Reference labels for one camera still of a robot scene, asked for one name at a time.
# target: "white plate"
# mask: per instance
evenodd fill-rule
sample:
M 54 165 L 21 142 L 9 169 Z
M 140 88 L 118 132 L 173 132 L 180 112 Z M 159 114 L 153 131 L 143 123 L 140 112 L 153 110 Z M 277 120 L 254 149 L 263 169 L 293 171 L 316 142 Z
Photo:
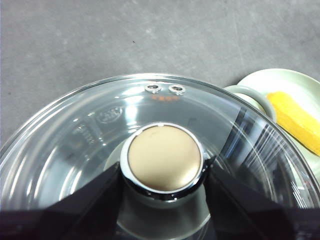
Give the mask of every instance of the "white plate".
M 264 96 L 276 91 L 288 93 L 305 111 L 320 121 L 320 82 L 310 76 L 293 70 L 271 68 L 249 74 L 238 85 L 250 87 Z M 320 156 L 309 151 L 291 135 L 288 136 L 320 183 Z

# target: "gray countertop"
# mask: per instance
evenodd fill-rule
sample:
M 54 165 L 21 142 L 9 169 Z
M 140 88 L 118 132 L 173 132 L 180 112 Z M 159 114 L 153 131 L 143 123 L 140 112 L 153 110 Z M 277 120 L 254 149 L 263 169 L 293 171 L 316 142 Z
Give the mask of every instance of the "gray countertop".
M 1 143 L 54 99 L 116 75 L 225 87 L 286 68 L 320 80 L 319 13 L 319 0 L 3 0 Z

